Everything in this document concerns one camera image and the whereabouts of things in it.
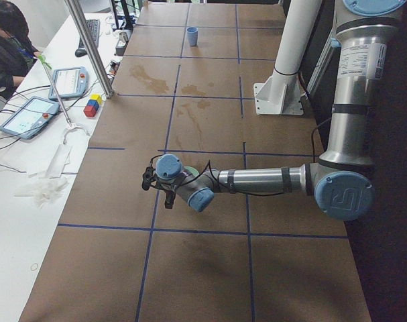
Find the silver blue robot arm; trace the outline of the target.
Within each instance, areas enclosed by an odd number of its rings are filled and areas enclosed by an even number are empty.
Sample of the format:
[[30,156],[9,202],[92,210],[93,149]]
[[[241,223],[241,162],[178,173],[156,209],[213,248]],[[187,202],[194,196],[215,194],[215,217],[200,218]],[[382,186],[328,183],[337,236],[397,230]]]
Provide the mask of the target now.
[[336,1],[326,47],[340,50],[331,116],[317,128],[325,149],[299,167],[202,171],[186,167],[173,154],[155,156],[142,176],[144,189],[165,193],[165,207],[176,197],[203,211],[216,193],[257,197],[302,191],[334,219],[352,221],[372,207],[373,162],[368,150],[368,123],[374,94],[382,78],[387,45],[397,32],[403,1]]

